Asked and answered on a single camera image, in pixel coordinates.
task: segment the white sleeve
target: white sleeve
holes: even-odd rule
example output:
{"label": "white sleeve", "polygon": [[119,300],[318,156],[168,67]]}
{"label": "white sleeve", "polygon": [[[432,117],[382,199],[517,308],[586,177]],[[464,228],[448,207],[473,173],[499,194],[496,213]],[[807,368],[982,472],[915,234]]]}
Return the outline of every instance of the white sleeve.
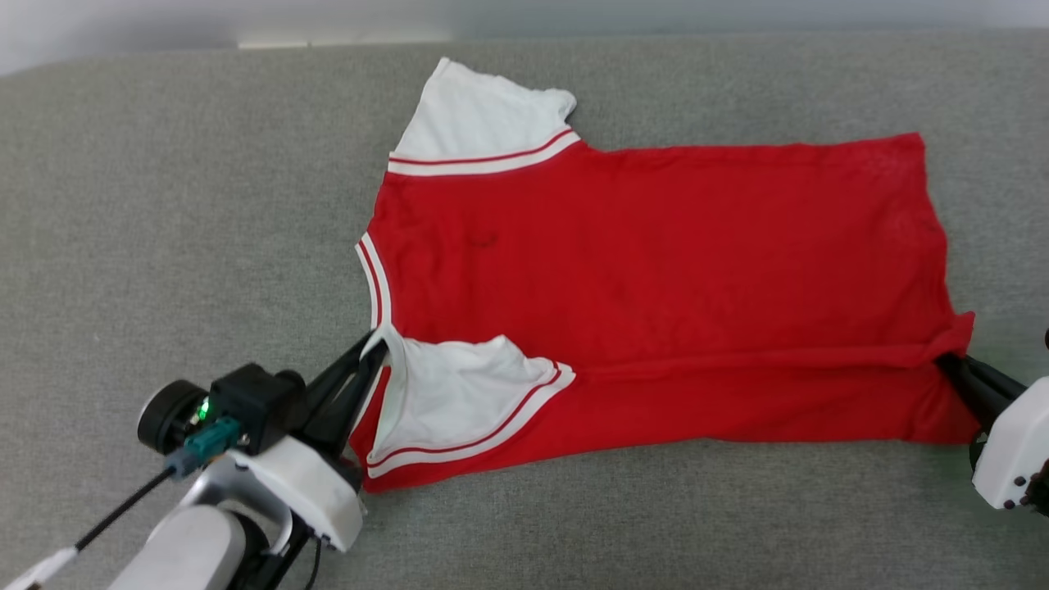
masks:
{"label": "white sleeve", "polygon": [[568,129],[575,106],[568,90],[532,90],[442,58],[391,157],[441,162],[533,150]]}

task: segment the red fabric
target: red fabric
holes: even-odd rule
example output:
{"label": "red fabric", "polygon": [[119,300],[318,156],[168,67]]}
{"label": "red fabric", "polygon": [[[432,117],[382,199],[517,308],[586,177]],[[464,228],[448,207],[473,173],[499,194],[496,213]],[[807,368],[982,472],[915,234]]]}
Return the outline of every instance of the red fabric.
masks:
{"label": "red fabric", "polygon": [[[972,315],[951,309],[925,184],[917,134],[578,143],[494,174],[388,173],[368,234],[398,331],[506,334],[577,377],[500,447],[366,488],[699,437],[966,442],[976,422],[932,361],[965,351]],[[361,457],[376,420],[372,403]]]}

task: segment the gray fabric surface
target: gray fabric surface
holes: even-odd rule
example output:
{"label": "gray fabric surface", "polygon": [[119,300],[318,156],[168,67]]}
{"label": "gray fabric surface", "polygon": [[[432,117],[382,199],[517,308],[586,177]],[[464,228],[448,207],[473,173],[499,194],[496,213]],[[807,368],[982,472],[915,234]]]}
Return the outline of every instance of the gray fabric surface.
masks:
{"label": "gray fabric surface", "polygon": [[[437,58],[571,89],[599,148],[921,131],[973,353],[1049,374],[1049,34],[794,35],[205,52],[0,80],[0,578],[145,481],[143,400],[366,329],[352,253]],[[368,499],[318,588],[1044,588],[1049,522],[965,450],[695,441]],[[166,486],[53,588],[105,587]],[[305,578],[301,560],[284,587]]]}

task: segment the black cable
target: black cable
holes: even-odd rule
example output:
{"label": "black cable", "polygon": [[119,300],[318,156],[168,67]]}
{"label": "black cable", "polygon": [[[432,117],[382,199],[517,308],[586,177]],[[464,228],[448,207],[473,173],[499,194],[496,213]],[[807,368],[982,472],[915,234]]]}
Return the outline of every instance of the black cable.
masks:
{"label": "black cable", "polygon": [[94,541],[97,536],[102,534],[102,531],[106,530],[106,528],[108,528],[109,525],[113,524],[113,522],[116,521],[116,519],[121,518],[121,515],[124,514],[124,512],[127,512],[128,508],[134,506],[135,503],[142,500],[144,496],[146,496],[150,491],[153,491],[153,488],[164,483],[165,480],[167,480],[174,473],[175,473],[175,468],[168,467],[167,469],[157,473],[156,477],[150,480],[148,484],[138,488],[138,491],[132,493],[130,498],[125,500],[123,504],[117,506],[116,509],[110,512],[108,517],[103,519],[101,523],[94,525],[94,528],[89,530],[88,533],[85,534],[83,539],[81,539],[80,541],[77,542],[76,545],[73,545],[73,547],[77,548],[77,551],[83,551],[84,548],[90,545],[91,542]]}
{"label": "black cable", "polygon": [[314,554],[314,572],[309,574],[309,582],[306,583],[306,587],[302,590],[311,590],[314,587],[314,582],[317,582],[317,570],[321,569],[321,540],[317,540],[317,553]]}

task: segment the striped trim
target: striped trim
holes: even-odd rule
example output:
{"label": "striped trim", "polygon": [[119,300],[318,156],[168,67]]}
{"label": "striped trim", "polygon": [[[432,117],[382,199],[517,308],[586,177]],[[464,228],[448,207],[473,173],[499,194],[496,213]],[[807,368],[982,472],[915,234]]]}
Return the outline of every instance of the striped trim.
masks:
{"label": "striped trim", "polygon": [[379,259],[379,251],[376,250],[376,245],[367,232],[354,249],[364,268],[364,275],[368,279],[368,294],[371,296],[371,329],[374,330],[380,324],[392,322],[393,309],[390,303],[390,286],[386,280],[386,270],[383,268],[383,262]]}
{"label": "striped trim", "polygon": [[408,176],[492,174],[545,162],[579,141],[579,135],[565,125],[558,129],[543,145],[527,151],[491,157],[438,161],[412,160],[402,154],[390,153],[387,169],[395,174]]}
{"label": "striped trim", "polygon": [[521,399],[520,403],[502,422],[502,424],[485,438],[469,444],[453,446],[450,448],[431,449],[407,447],[395,449],[374,463],[369,462],[367,465],[368,477],[378,478],[397,469],[398,467],[404,467],[405,465],[412,465],[416,463],[448,463],[450,461],[468,459],[491,450],[507,442],[514,435],[520,431],[520,429],[523,428],[530,420],[532,420],[536,413],[538,413],[539,409],[547,404],[547,402],[553,399],[558,392],[571,385],[572,381],[575,380],[575,373],[572,372],[572,367],[554,362],[554,368],[556,372],[554,373],[553,378],[545,383],[536,385],[528,394],[526,394],[524,398]]}

